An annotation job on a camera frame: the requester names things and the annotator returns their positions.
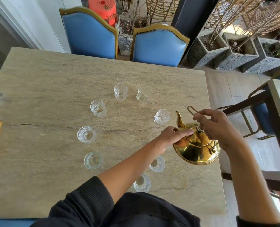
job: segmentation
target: black sweatshirt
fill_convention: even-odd
[[[280,227],[244,221],[238,227]],[[198,227],[200,218],[148,193],[125,193],[114,205],[107,188],[92,177],[57,202],[32,227]]]

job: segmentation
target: wooden table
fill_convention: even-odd
[[[128,86],[127,99],[114,97],[114,86]],[[151,89],[149,103],[136,101],[141,86]],[[179,110],[192,121],[187,106],[209,108],[203,71],[12,48],[0,71],[0,218],[42,218],[51,206],[86,180],[124,160],[176,126]],[[104,119],[94,117],[90,103],[101,99]],[[165,108],[164,126],[153,116]],[[92,126],[97,139],[77,139],[82,126]],[[99,151],[103,165],[88,170],[85,155]],[[176,155],[163,155],[165,169],[149,169],[150,193],[193,214],[225,214],[219,162],[195,166]]]
[[[266,103],[272,126],[280,146],[280,80],[271,79],[267,82],[270,91],[263,91],[225,110],[226,115],[233,115],[242,110],[247,110],[253,105]],[[231,179],[230,174],[223,174],[224,179]],[[267,179],[268,188],[280,191],[280,181]]]

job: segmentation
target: hand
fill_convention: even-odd
[[[207,119],[204,115],[210,116],[211,119]],[[241,133],[222,111],[203,109],[194,114],[193,120],[200,122],[200,128],[205,130],[208,138],[218,140],[220,147],[225,151],[235,147],[236,143],[246,143]]]
[[[195,131],[192,129],[179,131],[173,126],[168,126],[160,133],[160,135],[157,138],[155,138],[155,140],[161,146],[160,154],[164,153],[168,145],[172,145],[177,141],[179,141],[184,136],[192,135],[193,133],[195,133]]]

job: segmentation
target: blue chair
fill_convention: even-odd
[[[177,67],[189,38],[166,24],[134,28],[130,61]]]
[[[38,219],[0,219],[0,227],[29,227]]]
[[[85,7],[59,9],[72,54],[117,59],[118,31]]]
[[[273,79],[280,80],[280,72],[278,72],[276,75],[274,75]],[[268,87],[267,83],[264,83],[263,85],[261,85],[260,87],[255,89],[253,92],[251,92],[249,94],[248,98],[253,96],[256,92],[258,92],[260,90],[269,91],[269,87]],[[245,119],[245,122],[246,122],[246,124],[248,126],[248,129],[250,131],[250,133],[245,135],[244,138],[248,137],[250,135],[254,135],[254,134],[258,133],[260,130],[262,130],[266,135],[258,138],[259,140],[274,137],[275,132],[274,132],[273,126],[272,126],[271,121],[270,121],[270,116],[269,116],[269,112],[268,112],[266,104],[262,103],[260,105],[255,105],[255,106],[251,107],[251,111],[252,111],[252,114],[253,114],[256,122],[257,122],[258,128],[257,128],[256,131],[252,130],[252,127],[250,126],[250,123],[249,123],[245,113],[242,111],[241,112],[242,116]]]

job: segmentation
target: clear textured glass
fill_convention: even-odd
[[[156,124],[162,125],[166,122],[168,122],[170,119],[170,114],[168,110],[165,109],[160,109],[158,112],[155,114],[153,117],[153,120],[155,121]]]
[[[161,172],[165,168],[165,160],[161,156],[157,157],[153,162],[149,165],[149,168],[154,172]]]
[[[97,169],[103,162],[102,154],[98,152],[90,152],[84,157],[84,166],[87,169]]]
[[[150,96],[150,89],[148,87],[140,87],[138,89],[137,100],[140,103],[144,103]]]
[[[134,182],[134,188],[137,192],[148,192],[150,189],[150,186],[151,186],[150,179],[146,174],[142,174]]]
[[[127,86],[125,84],[117,84],[114,87],[115,98],[117,100],[125,100],[127,97]]]
[[[96,140],[97,133],[92,127],[84,126],[78,130],[77,137],[84,143],[92,143]]]
[[[106,107],[102,100],[97,99],[91,103],[91,111],[94,113],[95,116],[99,118],[103,118],[106,115]]]

